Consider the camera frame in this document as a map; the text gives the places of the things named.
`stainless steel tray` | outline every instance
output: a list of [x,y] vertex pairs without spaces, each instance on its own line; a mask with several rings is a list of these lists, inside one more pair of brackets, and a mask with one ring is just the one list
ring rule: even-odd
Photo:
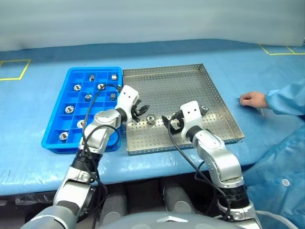
[[[244,138],[203,64],[126,69],[123,70],[123,80],[124,84],[139,92],[140,105],[150,105],[139,123],[133,122],[126,127],[130,155],[174,149],[161,115],[170,118],[182,104],[192,100],[210,109],[202,118],[203,127],[226,143]],[[146,123],[148,114],[156,116],[155,125]],[[192,147],[189,141],[182,140],[178,135],[175,140],[181,148]]]

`blue protective gown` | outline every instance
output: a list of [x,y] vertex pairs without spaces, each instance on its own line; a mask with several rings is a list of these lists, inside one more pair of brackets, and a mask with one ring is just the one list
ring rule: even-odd
[[[270,91],[266,101],[276,114],[304,115],[305,79],[281,90]],[[273,146],[253,167],[244,172],[244,179],[256,210],[281,215],[304,229],[305,125]],[[287,228],[270,217],[259,215],[259,218],[264,229]]]

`blue tablecloth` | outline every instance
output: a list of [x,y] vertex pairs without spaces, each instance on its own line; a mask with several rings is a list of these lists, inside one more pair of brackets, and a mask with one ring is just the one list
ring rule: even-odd
[[[246,136],[227,146],[242,165],[255,163],[304,123],[299,117],[239,105],[242,93],[266,93],[305,75],[305,55],[268,55],[256,44],[195,40],[0,52],[0,62],[15,59],[31,59],[31,63],[21,80],[0,81],[0,195],[56,190],[61,183],[74,154],[52,153],[41,147],[41,140],[71,67],[128,69],[203,63]],[[0,78],[6,78],[3,73],[10,75],[1,71],[3,67]],[[14,66],[7,69],[16,70]],[[193,149],[185,152],[196,164],[201,162]],[[102,181],[110,184],[193,169],[177,151],[128,156],[123,138],[119,150],[104,154],[99,171]]]

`white button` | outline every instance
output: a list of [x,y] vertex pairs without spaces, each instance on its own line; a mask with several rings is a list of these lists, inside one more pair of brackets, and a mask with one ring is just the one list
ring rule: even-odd
[[290,185],[289,181],[287,179],[283,179],[282,180],[282,184],[286,187],[288,187]]

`metal nut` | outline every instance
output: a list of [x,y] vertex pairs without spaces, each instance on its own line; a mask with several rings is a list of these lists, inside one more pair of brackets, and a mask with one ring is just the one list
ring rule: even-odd
[[67,106],[65,108],[65,113],[66,114],[71,114],[71,113],[73,113],[73,111],[74,111],[74,106]]
[[156,116],[154,114],[149,114],[146,117],[146,121],[148,124],[154,125],[156,123]]
[[206,110],[206,111],[209,110],[209,108],[207,108],[206,106],[200,106],[200,107],[201,107],[201,109],[203,109],[203,110]]
[[78,121],[77,122],[77,124],[76,124],[76,126],[78,127],[78,128],[81,128],[81,129],[83,129],[84,128],[84,125],[85,125],[85,120],[80,120],[80,121]]
[[85,101],[90,102],[91,98],[92,98],[92,95],[90,95],[90,94],[85,95]]
[[110,101],[116,101],[116,93],[110,94]]
[[59,140],[64,141],[64,140],[66,140],[66,139],[68,138],[68,135],[69,135],[69,132],[62,132],[62,133],[58,136],[58,138],[59,138]]
[[117,74],[112,74],[112,75],[111,75],[111,79],[112,79],[112,80],[118,80]]
[[95,80],[95,75],[91,74],[91,75],[89,76],[89,81],[90,81],[90,82],[93,82],[94,80]]
[[97,85],[97,89],[104,90],[105,89],[105,85],[103,83],[100,83],[100,84]]
[[81,85],[77,84],[73,87],[73,89],[78,92],[81,89]]

